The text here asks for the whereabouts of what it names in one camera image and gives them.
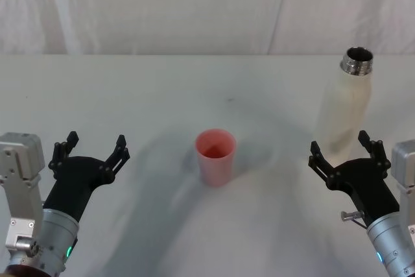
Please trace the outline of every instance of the white table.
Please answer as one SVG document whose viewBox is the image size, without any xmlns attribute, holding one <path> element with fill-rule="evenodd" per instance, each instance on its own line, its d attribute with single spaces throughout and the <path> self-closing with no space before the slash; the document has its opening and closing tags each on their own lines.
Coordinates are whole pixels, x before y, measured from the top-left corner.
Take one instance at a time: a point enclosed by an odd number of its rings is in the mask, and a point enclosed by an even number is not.
<svg viewBox="0 0 415 277">
<path fill-rule="evenodd" d="M 62 276 L 386 276 L 351 200 L 307 166 L 311 131 L 339 56 L 2 56 L 0 132 L 38 134 L 46 162 L 76 130 L 73 154 L 105 159 L 118 134 L 131 160 L 93 194 Z M 376 56 L 364 127 L 415 138 L 414 56 Z M 195 136 L 238 140 L 239 176 L 198 179 Z M 354 156 L 365 155 L 356 144 Z M 54 180 L 42 172 L 45 198 Z M 395 182 L 388 185 L 397 194 Z M 0 241 L 9 216 L 0 191 Z M 0 250 L 0 267 L 8 252 Z"/>
</svg>

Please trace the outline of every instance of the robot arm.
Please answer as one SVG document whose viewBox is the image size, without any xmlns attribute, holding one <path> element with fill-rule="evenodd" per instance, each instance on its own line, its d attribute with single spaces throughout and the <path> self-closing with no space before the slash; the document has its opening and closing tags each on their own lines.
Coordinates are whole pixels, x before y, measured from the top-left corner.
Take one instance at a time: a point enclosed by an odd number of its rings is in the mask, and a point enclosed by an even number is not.
<svg viewBox="0 0 415 277">
<path fill-rule="evenodd" d="M 77 142 L 77 133 L 71 132 L 66 142 L 55 144 L 49 168 L 56 182 L 42 207 L 38 182 L 44 160 L 39 137 L 16 133 L 0 137 L 0 184 L 12 216 L 6 273 L 59 276 L 77 243 L 78 222 L 92 192 L 111 184 L 130 157 L 124 136 L 119 136 L 106 161 L 69 157 Z"/>
<path fill-rule="evenodd" d="M 367 229 L 368 237 L 389 276 L 415 276 L 415 248 L 407 235 L 409 231 L 412 233 L 412 224 L 415 223 L 412 222 L 415 214 L 413 198 L 410 197 L 415 174 L 412 163 L 415 161 L 409 156 L 415 154 L 415 143 L 411 145 L 411 148 L 414 147 L 412 153 L 408 152 L 410 148 L 402 148 L 402 143 L 397 144 L 392 157 L 392 174 L 406 186 L 401 187 L 405 190 L 405 196 L 401 197 L 400 209 L 384 182 L 391 163 L 386 158 L 383 142 L 371 141 L 365 131 L 359 133 L 359 141 L 370 158 L 350 160 L 333 168 L 314 141 L 311 143 L 309 166 L 324 180 L 328 189 L 343 191 L 350 196 L 357 211 L 342 212 L 342 220 L 355 223 L 358 218 L 363 220 L 365 226 L 360 225 Z"/>
</svg>

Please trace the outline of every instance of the bottle mouth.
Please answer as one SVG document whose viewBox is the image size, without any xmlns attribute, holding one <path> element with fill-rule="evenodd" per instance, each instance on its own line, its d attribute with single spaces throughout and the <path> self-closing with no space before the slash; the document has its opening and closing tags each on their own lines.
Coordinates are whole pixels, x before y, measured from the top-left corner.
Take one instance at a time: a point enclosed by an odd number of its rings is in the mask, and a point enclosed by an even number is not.
<svg viewBox="0 0 415 277">
<path fill-rule="evenodd" d="M 346 73 L 355 76 L 365 76 L 372 72 L 374 56 L 363 47 L 352 47 L 346 51 L 340 67 Z"/>
</svg>

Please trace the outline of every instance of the green led light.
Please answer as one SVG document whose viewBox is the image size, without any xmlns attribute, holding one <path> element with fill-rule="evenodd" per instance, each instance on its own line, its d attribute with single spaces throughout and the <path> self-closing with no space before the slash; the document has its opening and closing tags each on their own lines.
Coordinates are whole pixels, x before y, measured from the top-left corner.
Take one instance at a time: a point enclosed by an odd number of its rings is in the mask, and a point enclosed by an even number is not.
<svg viewBox="0 0 415 277">
<path fill-rule="evenodd" d="M 69 247 L 66 251 L 66 257 L 68 258 L 71 255 L 72 247 Z"/>
</svg>

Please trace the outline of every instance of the white water bottle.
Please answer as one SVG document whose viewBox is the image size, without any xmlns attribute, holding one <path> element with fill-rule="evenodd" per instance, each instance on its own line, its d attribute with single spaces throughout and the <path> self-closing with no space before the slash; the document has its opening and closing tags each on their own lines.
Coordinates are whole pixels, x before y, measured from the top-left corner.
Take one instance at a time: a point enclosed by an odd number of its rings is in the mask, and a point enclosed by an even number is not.
<svg viewBox="0 0 415 277">
<path fill-rule="evenodd" d="M 372 90 L 372 62 L 369 50 L 352 47 L 327 84 L 314 139 L 333 167 L 348 160 L 357 141 Z"/>
</svg>

